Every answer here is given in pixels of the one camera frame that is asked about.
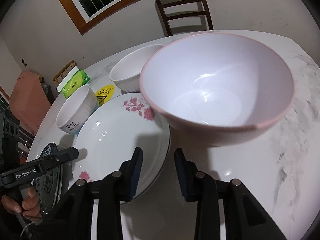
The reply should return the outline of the left hand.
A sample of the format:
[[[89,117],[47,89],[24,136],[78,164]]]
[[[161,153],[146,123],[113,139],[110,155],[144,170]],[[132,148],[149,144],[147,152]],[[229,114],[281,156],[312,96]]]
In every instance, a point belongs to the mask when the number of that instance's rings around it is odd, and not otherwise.
[[[3,207],[9,213],[21,213],[23,217],[28,219],[40,218],[40,207],[38,205],[39,196],[36,193],[36,190],[33,186],[28,188],[28,198],[24,199],[21,204],[18,204],[12,198],[3,195],[1,202]]]

